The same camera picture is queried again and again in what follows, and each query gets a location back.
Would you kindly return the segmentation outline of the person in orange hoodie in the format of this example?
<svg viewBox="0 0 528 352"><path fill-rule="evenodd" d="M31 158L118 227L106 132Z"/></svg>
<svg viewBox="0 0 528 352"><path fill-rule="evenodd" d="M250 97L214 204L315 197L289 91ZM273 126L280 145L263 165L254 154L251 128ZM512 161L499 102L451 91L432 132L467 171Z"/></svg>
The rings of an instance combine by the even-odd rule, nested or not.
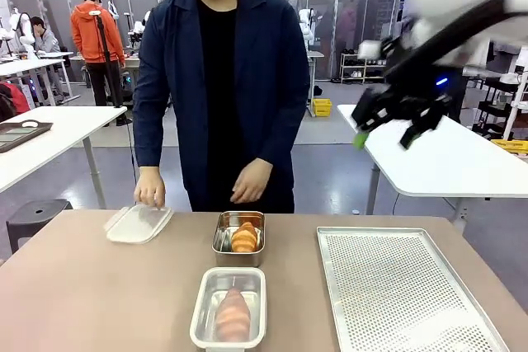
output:
<svg viewBox="0 0 528 352"><path fill-rule="evenodd" d="M73 9L70 18L73 42L84 59L96 105L106 106L107 73L100 33L97 28L97 22L92 15L94 11L101 12L106 42L111 55L116 96L120 104L123 105L120 68L125 65L125 53L116 22L111 14L102 7L101 0L83 0Z"/></svg>

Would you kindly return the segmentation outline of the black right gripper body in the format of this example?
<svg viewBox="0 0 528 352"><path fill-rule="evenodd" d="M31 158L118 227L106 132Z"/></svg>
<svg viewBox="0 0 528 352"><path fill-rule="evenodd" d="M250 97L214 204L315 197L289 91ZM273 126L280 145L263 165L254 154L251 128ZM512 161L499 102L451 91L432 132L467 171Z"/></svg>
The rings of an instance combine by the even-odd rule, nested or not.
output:
<svg viewBox="0 0 528 352"><path fill-rule="evenodd" d="M362 121L387 115L388 122L392 120L411 122L436 106L442 106L444 115L447 115L451 102L450 95L434 90L419 89L418 92L410 92L401 87L368 86L351 112L351 117L356 121Z"/></svg>

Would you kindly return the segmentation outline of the person's right forearm navy sleeve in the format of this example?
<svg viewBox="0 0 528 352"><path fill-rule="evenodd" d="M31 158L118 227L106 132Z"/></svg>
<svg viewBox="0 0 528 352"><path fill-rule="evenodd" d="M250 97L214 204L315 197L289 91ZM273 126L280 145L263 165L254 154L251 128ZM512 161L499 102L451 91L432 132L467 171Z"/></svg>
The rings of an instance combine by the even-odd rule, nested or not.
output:
<svg viewBox="0 0 528 352"><path fill-rule="evenodd" d="M134 116L134 150L139 167L159 167L163 148L163 119Z"/></svg>

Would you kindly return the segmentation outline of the person in navy jacket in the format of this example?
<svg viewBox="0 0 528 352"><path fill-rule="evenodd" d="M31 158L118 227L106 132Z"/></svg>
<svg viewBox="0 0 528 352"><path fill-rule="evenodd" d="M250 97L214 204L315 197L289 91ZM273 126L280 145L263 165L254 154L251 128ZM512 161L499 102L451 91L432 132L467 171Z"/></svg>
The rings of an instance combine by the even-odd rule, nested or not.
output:
<svg viewBox="0 0 528 352"><path fill-rule="evenodd" d="M196 212L291 214L294 173L272 168L262 197L230 202L278 115L306 111L309 61L287 0L163 0L139 51L133 120L175 113L181 176Z"/></svg>

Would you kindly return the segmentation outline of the yellow plastic basket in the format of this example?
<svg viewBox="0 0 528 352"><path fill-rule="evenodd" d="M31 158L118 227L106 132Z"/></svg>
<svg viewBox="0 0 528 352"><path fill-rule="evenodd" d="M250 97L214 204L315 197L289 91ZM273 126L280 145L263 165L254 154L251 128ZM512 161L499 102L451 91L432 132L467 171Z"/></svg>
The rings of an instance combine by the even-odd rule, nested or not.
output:
<svg viewBox="0 0 528 352"><path fill-rule="evenodd" d="M315 98L312 100L312 110L316 117L329 117L332 113L332 102L328 98Z"/></svg>

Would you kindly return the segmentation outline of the white background workbench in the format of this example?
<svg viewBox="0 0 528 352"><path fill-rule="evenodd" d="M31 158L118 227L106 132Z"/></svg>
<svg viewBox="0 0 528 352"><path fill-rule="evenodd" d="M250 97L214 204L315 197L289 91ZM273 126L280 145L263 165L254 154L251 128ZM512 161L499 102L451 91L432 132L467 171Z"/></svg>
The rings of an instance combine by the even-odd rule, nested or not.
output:
<svg viewBox="0 0 528 352"><path fill-rule="evenodd" d="M79 98L79 95L73 94L64 63L65 60L60 58L12 59L9 62L0 63L0 82L17 84L26 97L31 110L41 106L60 106ZM64 94L61 83L55 89L57 94L54 94L47 74L47 69L49 69L56 77L58 76L54 70L54 65L59 65L63 71L68 95Z"/></svg>

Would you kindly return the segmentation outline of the person's right hand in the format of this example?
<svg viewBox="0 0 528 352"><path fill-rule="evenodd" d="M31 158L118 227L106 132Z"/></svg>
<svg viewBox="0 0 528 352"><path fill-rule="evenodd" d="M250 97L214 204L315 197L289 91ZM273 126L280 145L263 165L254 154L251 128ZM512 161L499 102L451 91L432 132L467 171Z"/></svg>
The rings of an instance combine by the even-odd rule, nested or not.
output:
<svg viewBox="0 0 528 352"><path fill-rule="evenodd" d="M134 202L157 209L165 206L166 188L159 167L140 167Z"/></svg>

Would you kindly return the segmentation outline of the seated person in grey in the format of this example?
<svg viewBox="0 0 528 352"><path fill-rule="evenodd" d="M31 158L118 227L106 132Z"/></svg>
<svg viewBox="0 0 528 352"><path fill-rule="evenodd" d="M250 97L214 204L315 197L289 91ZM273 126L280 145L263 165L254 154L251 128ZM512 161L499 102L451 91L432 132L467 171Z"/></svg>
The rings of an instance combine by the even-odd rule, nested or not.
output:
<svg viewBox="0 0 528 352"><path fill-rule="evenodd" d="M59 52L59 41L54 33L45 27L44 21L37 16L33 16L30 21L35 35L35 50L45 53Z"/></svg>

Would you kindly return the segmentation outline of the yellow plastic crate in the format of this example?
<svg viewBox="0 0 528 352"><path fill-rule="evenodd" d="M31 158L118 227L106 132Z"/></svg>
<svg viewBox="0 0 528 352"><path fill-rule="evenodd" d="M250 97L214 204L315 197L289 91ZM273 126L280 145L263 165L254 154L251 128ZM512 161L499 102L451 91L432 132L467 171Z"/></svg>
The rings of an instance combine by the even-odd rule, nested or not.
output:
<svg viewBox="0 0 528 352"><path fill-rule="evenodd" d="M528 155L527 140L492 139L491 142L509 153L516 155Z"/></svg>

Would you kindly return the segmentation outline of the white desk with metal legs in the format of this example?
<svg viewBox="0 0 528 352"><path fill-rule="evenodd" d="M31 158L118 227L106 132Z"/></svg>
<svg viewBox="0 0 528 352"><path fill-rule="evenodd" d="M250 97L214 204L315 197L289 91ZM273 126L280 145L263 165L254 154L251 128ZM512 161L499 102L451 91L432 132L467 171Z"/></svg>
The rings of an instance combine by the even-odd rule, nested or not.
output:
<svg viewBox="0 0 528 352"><path fill-rule="evenodd" d="M86 153L98 206L105 209L106 199L90 137L125 112L124 107L42 106L11 118L12 122L34 120L50 123L51 128L19 148L0 153L0 193L81 143Z"/></svg>

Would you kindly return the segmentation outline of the dark grey plastic stool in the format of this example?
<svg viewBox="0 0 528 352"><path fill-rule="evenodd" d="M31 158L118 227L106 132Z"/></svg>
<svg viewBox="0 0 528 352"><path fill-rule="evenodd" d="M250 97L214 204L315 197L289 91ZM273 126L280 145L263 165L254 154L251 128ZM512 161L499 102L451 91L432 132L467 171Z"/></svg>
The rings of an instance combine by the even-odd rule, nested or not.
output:
<svg viewBox="0 0 528 352"><path fill-rule="evenodd" d="M36 200L23 204L6 221L12 254L19 250L20 240L32 238L58 214L70 209L73 206L66 199Z"/></svg>

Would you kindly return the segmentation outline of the person's left hand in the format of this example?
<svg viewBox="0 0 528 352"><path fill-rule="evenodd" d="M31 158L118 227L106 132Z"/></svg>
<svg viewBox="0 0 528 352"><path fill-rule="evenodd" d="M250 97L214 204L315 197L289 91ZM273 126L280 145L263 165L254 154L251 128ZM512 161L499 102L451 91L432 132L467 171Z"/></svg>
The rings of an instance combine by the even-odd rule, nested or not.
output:
<svg viewBox="0 0 528 352"><path fill-rule="evenodd" d="M248 204L258 201L266 189L273 166L261 158L248 163L233 186L230 202Z"/></svg>

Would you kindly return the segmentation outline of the perforated metal baking tray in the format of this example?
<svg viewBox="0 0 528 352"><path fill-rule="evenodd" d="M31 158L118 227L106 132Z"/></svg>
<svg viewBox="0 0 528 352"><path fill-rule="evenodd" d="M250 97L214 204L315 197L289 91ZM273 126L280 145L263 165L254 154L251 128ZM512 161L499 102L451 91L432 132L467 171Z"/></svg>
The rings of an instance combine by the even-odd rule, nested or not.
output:
<svg viewBox="0 0 528 352"><path fill-rule="evenodd" d="M422 228L319 227L341 352L510 352Z"/></svg>

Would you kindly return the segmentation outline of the orange croissant bread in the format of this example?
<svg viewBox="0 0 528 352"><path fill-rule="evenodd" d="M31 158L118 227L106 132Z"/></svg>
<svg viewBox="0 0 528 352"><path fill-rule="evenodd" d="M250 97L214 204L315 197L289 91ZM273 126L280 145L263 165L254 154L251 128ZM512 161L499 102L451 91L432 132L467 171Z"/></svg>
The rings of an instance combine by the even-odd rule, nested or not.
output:
<svg viewBox="0 0 528 352"><path fill-rule="evenodd" d="M257 245L257 231L250 222L243 223L231 237L231 250L234 253L252 253Z"/></svg>
<svg viewBox="0 0 528 352"><path fill-rule="evenodd" d="M249 341L251 313L238 289L230 289L214 318L215 337L221 342Z"/></svg>

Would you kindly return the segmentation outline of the person's left forearm navy sleeve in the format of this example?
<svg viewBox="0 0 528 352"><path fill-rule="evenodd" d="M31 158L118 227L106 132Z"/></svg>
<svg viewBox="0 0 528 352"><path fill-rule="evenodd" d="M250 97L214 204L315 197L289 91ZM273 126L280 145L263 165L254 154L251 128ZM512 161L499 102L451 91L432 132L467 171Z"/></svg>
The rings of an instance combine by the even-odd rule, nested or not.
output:
<svg viewBox="0 0 528 352"><path fill-rule="evenodd" d="M278 115L266 133L257 157L274 168L291 171L291 150L299 131L300 119Z"/></svg>

